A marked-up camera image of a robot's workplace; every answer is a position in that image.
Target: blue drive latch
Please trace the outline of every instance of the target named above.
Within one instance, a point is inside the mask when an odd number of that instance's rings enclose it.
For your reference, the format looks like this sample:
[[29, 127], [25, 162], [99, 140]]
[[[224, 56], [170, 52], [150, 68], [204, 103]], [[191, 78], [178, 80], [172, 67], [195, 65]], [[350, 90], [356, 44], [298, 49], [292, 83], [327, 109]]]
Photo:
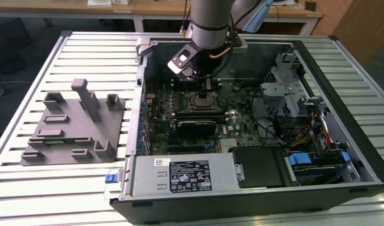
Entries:
[[298, 165], [298, 164], [311, 164], [312, 160], [310, 158], [310, 155], [307, 153], [294, 153], [291, 156], [288, 156], [290, 164]]
[[342, 153], [342, 156], [343, 156], [343, 159], [344, 159], [346, 163], [348, 163], [348, 162], [351, 161], [351, 158], [350, 158], [348, 153], [347, 153], [347, 152], [343, 152], [343, 153]]

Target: table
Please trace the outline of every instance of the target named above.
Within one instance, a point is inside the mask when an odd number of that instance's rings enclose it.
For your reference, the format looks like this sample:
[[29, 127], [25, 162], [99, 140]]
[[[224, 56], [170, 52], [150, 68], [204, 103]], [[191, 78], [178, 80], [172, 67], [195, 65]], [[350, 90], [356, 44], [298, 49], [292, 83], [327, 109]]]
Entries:
[[[0, 139], [0, 226], [89, 225], [131, 226], [111, 208], [105, 189], [117, 193], [119, 184], [104, 185], [105, 174], [124, 167], [129, 118], [132, 116], [132, 83], [138, 75], [138, 38], [171, 38], [175, 33], [73, 32], [60, 37], [29, 88], [19, 110]], [[354, 60], [339, 41], [328, 37], [242, 35], [251, 39], [302, 40], [334, 88], [348, 106], [362, 129], [384, 159], [384, 92]], [[27, 142], [36, 130], [45, 106], [40, 102], [48, 91], [63, 91], [75, 98], [71, 81], [88, 79], [88, 89], [97, 98], [116, 93], [127, 99], [117, 159], [113, 163], [24, 167], [19, 164]], [[312, 81], [308, 81], [319, 94]], [[340, 226], [384, 225], [384, 193], [352, 200], [328, 211], [291, 213], [175, 223], [175, 226]]]
[[[323, 13], [295, 6], [272, 8], [266, 22], [304, 24], [300, 35], [311, 35]], [[134, 0], [129, 5], [87, 8], [87, 0], [0, 0], [0, 16], [39, 18], [132, 19], [136, 32], [144, 32], [143, 20], [182, 20], [184, 3], [174, 0]]]

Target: desk leg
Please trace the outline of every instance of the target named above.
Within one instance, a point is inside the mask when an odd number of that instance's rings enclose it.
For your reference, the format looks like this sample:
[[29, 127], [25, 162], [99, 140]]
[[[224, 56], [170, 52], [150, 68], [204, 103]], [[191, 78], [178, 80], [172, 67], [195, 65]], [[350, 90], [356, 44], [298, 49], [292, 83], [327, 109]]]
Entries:
[[134, 15], [132, 17], [134, 19], [134, 24], [135, 24], [135, 31], [136, 32], [144, 32], [144, 29], [143, 29], [143, 15]]
[[45, 26], [51, 27], [53, 25], [53, 19], [52, 18], [43, 18]]
[[315, 29], [316, 23], [319, 21], [319, 18], [308, 18], [307, 23], [303, 26], [303, 29], [300, 30], [299, 35], [311, 35], [312, 31]]

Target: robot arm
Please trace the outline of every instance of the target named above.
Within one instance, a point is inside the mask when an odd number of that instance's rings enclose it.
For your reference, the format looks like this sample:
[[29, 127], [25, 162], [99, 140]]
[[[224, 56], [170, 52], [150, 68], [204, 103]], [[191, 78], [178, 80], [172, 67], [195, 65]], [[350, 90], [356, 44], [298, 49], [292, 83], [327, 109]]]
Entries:
[[256, 32], [274, 0], [192, 0], [188, 43], [168, 63], [180, 78], [211, 78], [223, 56], [235, 46], [234, 32], [228, 32], [231, 14], [238, 18], [236, 27]]

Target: sticker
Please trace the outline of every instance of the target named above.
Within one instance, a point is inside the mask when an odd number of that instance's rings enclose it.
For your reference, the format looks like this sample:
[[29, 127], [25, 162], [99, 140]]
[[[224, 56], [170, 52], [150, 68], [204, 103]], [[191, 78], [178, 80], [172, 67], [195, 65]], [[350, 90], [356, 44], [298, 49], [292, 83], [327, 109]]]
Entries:
[[171, 159], [155, 159], [155, 166], [170, 166]]
[[131, 10], [115, 10], [115, 13], [131, 13]]
[[170, 162], [171, 192], [202, 192], [212, 190], [210, 161]]

